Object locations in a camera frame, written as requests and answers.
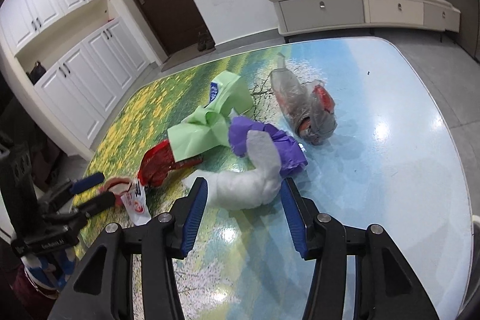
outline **red plastic wrapper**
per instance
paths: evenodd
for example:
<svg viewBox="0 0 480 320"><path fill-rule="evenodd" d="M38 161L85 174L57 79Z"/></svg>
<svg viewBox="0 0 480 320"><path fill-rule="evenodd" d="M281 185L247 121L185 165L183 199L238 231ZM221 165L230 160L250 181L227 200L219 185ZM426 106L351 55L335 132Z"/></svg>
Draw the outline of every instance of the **red plastic wrapper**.
<svg viewBox="0 0 480 320"><path fill-rule="evenodd" d="M137 178L143 186L159 187L171 170L193 167L203 161L201 155L175 162L168 139L149 149L143 156Z"/></svg>

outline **shoe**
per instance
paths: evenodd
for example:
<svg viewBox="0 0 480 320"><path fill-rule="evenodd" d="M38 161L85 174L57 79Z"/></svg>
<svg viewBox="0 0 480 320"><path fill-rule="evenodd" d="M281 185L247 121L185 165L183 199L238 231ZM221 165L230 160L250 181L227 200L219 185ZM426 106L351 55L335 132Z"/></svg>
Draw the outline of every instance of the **shoe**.
<svg viewBox="0 0 480 320"><path fill-rule="evenodd" d="M207 44L206 44L206 35L205 33L198 32L198 45L197 45L197 50L198 52L203 52L205 49L207 49Z"/></svg>

